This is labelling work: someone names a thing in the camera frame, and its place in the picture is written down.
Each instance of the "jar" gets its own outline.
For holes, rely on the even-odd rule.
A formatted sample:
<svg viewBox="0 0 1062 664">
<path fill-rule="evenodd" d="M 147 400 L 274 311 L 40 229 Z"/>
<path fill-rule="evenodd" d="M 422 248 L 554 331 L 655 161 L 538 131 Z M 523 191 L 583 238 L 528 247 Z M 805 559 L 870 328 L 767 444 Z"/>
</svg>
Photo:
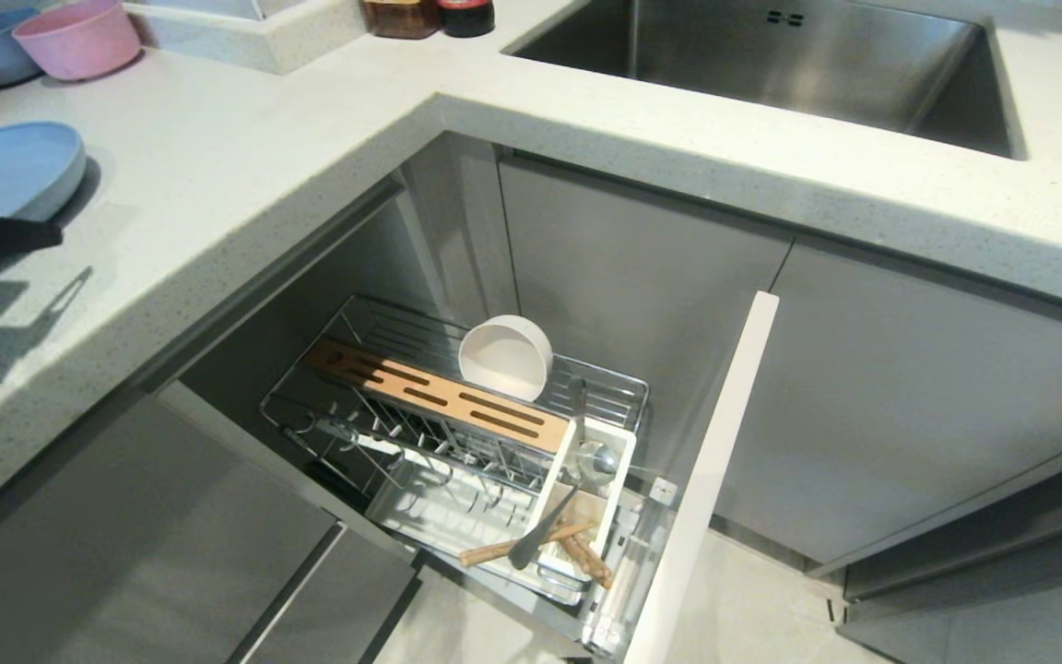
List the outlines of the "jar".
<svg viewBox="0 0 1062 664">
<path fill-rule="evenodd" d="M 436 0 L 442 7 L 445 34 L 477 37 L 494 30 L 493 0 Z"/>
<path fill-rule="evenodd" d="M 426 38 L 442 27 L 436 0 L 363 0 L 363 13 L 376 37 Z"/>
</svg>

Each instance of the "red lid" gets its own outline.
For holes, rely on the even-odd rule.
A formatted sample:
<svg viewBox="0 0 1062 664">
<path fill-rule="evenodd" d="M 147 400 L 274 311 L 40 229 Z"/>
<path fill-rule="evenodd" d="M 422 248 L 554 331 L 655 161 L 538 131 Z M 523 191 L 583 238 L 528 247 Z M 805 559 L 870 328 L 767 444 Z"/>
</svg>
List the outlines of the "red lid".
<svg viewBox="0 0 1062 664">
<path fill-rule="evenodd" d="M 473 10 L 490 4 L 492 0 L 436 0 L 436 3 L 446 10 Z"/>
</svg>

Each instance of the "white quartz countertop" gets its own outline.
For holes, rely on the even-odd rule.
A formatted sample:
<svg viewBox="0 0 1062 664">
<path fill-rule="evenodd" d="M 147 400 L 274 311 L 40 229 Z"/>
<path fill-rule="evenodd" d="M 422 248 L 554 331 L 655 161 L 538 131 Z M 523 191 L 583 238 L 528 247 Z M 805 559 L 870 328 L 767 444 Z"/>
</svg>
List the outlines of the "white quartz countertop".
<svg viewBox="0 0 1062 664">
<path fill-rule="evenodd" d="M 990 25 L 1014 160 L 513 58 L 577 0 L 496 4 L 484 37 L 363 37 L 286 76 L 148 50 L 104 80 L 0 91 L 0 126 L 67 122 L 93 160 L 64 244 L 0 268 L 0 487 L 443 131 L 1062 299 L 1062 13 L 884 1 Z"/>
</svg>

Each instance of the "dish rack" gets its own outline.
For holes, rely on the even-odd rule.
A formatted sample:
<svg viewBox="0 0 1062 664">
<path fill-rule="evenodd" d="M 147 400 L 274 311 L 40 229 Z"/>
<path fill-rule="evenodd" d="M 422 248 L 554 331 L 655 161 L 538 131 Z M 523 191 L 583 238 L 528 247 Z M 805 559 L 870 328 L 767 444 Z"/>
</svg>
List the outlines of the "dish rack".
<svg viewBox="0 0 1062 664">
<path fill-rule="evenodd" d="M 506 398 L 507 404 L 526 408 L 523 402 L 461 378 L 457 354 L 467 331 L 408 307 L 353 295 L 262 397 L 260 411 L 309 458 L 362 492 L 370 500 L 366 516 L 376 524 L 456 556 L 521 537 L 566 492 L 560 475 L 575 437 L 575 426 L 568 422 L 569 381 L 582 377 L 587 382 L 587 429 L 594 437 L 599 432 L 611 441 L 624 441 L 614 445 L 623 453 L 617 477 L 602 495 L 590 496 L 597 500 L 599 522 L 590 543 L 599 549 L 611 532 L 649 386 L 631 375 L 556 354 L 548 386 L 532 404 L 536 410 L 530 411 L 545 415 L 544 420 L 566 419 L 561 422 L 566 429 L 560 449 L 548 450 L 552 445 L 535 445 L 526 437 L 442 415 L 384 394 L 379 382 L 363 388 L 365 382 L 354 379 L 361 361 L 375 373 L 417 379 L 431 374 L 424 378 L 461 382 L 461 391 L 480 399 Z M 354 450 L 371 464 L 366 482 L 355 483 L 343 472 L 346 454 Z M 587 577 L 553 545 L 544 547 L 535 564 L 524 571 L 515 571 L 506 558 L 481 567 L 565 605 L 581 601 L 587 583 Z"/>
<path fill-rule="evenodd" d="M 457 354 L 467 331 L 467 327 L 409 307 L 352 295 L 306 353 L 292 362 L 261 398 L 260 411 L 309 457 L 365 495 L 376 484 L 373 483 L 376 476 L 405 487 L 395 476 L 405 457 L 389 455 L 391 445 L 414 453 L 413 458 L 421 459 L 428 467 L 436 467 L 434 461 L 443 464 L 446 482 L 452 472 L 468 472 L 500 487 L 536 495 L 544 488 L 555 455 L 513 437 L 502 437 L 379 392 L 336 381 L 313 371 L 305 361 L 313 348 L 336 341 L 450 381 L 465 382 L 458 370 Z M 561 354 L 552 361 L 548 386 L 534 401 L 535 407 L 564 419 L 572 416 L 569 379 L 573 375 L 584 378 L 589 387 L 587 416 L 637 432 L 649 386 L 631 375 Z M 361 450 L 362 457 L 374 466 L 366 482 L 355 482 L 330 459 L 333 453 L 350 449 Z"/>
</svg>

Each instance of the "stainless steel sink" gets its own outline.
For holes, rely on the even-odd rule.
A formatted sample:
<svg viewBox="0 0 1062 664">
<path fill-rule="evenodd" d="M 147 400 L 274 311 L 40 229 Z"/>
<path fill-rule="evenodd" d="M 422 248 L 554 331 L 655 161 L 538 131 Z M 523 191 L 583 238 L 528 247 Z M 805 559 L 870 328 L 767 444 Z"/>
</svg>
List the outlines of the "stainless steel sink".
<svg viewBox="0 0 1062 664">
<path fill-rule="evenodd" d="M 840 0 L 593 0 L 515 55 L 1012 157 L 981 25 Z"/>
</svg>

